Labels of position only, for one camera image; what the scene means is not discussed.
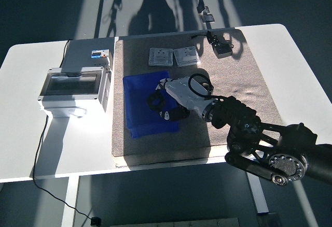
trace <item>black wire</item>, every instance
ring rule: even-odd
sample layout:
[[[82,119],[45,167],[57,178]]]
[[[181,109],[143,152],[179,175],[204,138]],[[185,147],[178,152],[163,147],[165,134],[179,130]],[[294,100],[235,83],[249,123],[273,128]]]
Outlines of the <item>black wire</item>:
[[[191,80],[192,80],[194,77],[202,77],[202,78],[204,78],[204,79],[207,81],[209,87],[212,88],[211,81],[210,81],[210,79],[209,79],[207,76],[205,76],[205,75],[203,75],[203,74],[200,74],[200,73],[195,73],[195,74],[192,74],[192,75],[189,77],[189,79],[188,79],[188,87],[189,87],[189,89],[190,89],[194,94],[196,94],[197,96],[203,97],[203,98],[207,98],[207,99],[213,99],[213,98],[214,98],[214,99],[218,99],[218,100],[220,100],[220,99],[223,99],[223,100],[227,99],[227,97],[225,97],[225,96],[203,95],[203,94],[200,94],[199,92],[195,91],[195,90],[192,88],[192,86],[191,86]]]
[[[209,44],[211,45],[215,45],[215,46],[220,46],[220,45],[229,45],[231,48],[234,47],[233,44],[230,43],[222,43],[218,40],[216,35],[212,35],[212,33],[210,31],[207,32],[207,34],[197,34],[197,35],[193,35],[190,37],[190,39],[196,38],[197,36],[205,36],[209,42]]]
[[[68,40],[68,41],[66,42],[66,45],[65,45],[64,48],[63,48],[63,57],[62,57],[62,61],[61,61],[60,67],[61,67],[61,65],[62,65],[62,63],[63,63],[64,56],[65,56],[65,53],[66,53],[66,48],[67,48],[67,46],[68,46],[68,44],[69,44],[70,41],[71,41],[71,39]],[[39,189],[43,190],[44,192],[47,192],[48,194],[50,194],[50,195],[51,195],[52,197],[54,197],[55,199],[60,200],[62,203],[64,203],[64,204],[65,204],[66,206],[68,206],[69,208],[74,209],[74,210],[76,210],[79,214],[82,214],[82,215],[86,216],[88,219],[91,219],[88,215],[84,214],[83,212],[80,212],[77,208],[75,208],[75,207],[73,207],[73,206],[70,206],[66,201],[64,201],[64,200],[62,200],[62,199],[60,199],[60,198],[54,196],[51,192],[49,192],[49,191],[47,191],[46,189],[40,187],[40,186],[37,185],[37,183],[36,183],[36,179],[35,179],[35,170],[36,170],[37,156],[38,156],[38,153],[39,153],[39,150],[40,150],[40,146],[41,146],[42,143],[44,142],[44,134],[45,134],[45,130],[46,130],[46,127],[47,127],[47,123],[48,123],[48,116],[46,116],[45,125],[44,125],[43,131],[42,131],[42,133],[41,133],[41,135],[40,135],[39,144],[38,144],[38,148],[37,148],[37,152],[36,152],[36,156],[35,156],[35,161],[34,161],[34,164],[33,164],[33,169],[32,169],[32,181],[33,181],[33,184],[34,184],[36,187],[38,187]]]
[[[64,55],[66,54],[67,46],[69,45],[69,42],[70,42],[71,40],[72,40],[72,39],[67,40],[66,45],[64,45],[64,48],[63,48],[63,56],[62,56],[62,60],[61,60],[60,66],[59,66],[60,68],[61,68],[62,63],[63,63],[63,61],[64,61]]]

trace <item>black object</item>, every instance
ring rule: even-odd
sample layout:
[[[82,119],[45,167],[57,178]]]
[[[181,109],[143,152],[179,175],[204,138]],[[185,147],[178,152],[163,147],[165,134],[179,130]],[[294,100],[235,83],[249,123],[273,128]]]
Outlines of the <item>black object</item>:
[[[257,221],[259,227],[282,227],[278,213],[263,213],[257,214]]]
[[[214,22],[214,17],[210,13],[201,15],[201,19],[203,23]]]
[[[206,36],[209,44],[212,45],[212,49],[214,54],[217,56],[218,59],[226,58],[233,55],[232,48],[234,47],[233,44],[220,42],[216,35],[212,35],[210,31],[206,34],[198,34],[193,35],[190,38],[195,38],[197,36]]]
[[[102,220],[101,220],[101,218],[98,218],[98,217],[93,217],[93,218],[91,218],[90,225],[91,225],[91,226],[97,226],[97,227],[101,226],[101,225],[102,225]]]
[[[233,51],[229,45],[212,46],[212,49],[218,59],[226,58],[232,56],[233,54]]]
[[[289,126],[262,123],[255,110],[233,96],[216,102],[211,114],[214,127],[230,125],[229,153],[225,156],[228,164],[280,186],[300,180],[305,174],[332,184],[331,145],[316,145],[317,135],[303,123]],[[280,137],[273,139],[263,130],[279,132]],[[260,140],[272,147],[260,145]],[[250,154],[257,161],[245,157]]]
[[[151,93],[147,98],[146,102],[149,108],[156,111],[163,119],[171,122],[189,117],[190,111],[179,104],[175,108],[163,110],[165,107],[165,99],[163,98],[160,90],[165,89],[165,83],[159,82],[159,89],[156,89],[156,91]]]
[[[210,13],[210,10],[209,10],[209,7],[208,6],[204,6],[203,3],[199,2],[198,3],[198,6],[197,6],[197,13],[199,14],[207,14],[207,13]]]

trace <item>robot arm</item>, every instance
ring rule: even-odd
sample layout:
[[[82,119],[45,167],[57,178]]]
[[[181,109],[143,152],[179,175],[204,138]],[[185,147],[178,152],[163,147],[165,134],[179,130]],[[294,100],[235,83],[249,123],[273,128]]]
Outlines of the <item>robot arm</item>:
[[[196,82],[195,76],[205,78],[208,87]],[[233,96],[212,96],[210,81],[200,74],[164,79],[156,90],[161,89],[188,111],[186,117],[193,110],[217,129],[230,125],[229,152],[225,156],[228,164],[280,186],[300,180],[305,174],[332,184],[332,145],[316,145],[317,135],[303,123],[289,126],[262,123],[255,110]],[[280,137],[273,139],[263,134],[263,130],[278,132]],[[270,146],[261,145],[261,140]],[[247,158],[251,154],[255,161]]]

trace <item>white wall plate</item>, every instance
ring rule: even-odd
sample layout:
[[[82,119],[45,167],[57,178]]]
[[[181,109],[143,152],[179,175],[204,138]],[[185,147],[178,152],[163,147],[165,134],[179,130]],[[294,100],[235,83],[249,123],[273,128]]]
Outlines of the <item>white wall plate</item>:
[[[150,66],[172,66],[173,65],[173,49],[150,48],[149,65]]]
[[[196,47],[174,49],[174,56],[178,66],[197,65],[201,63]]]

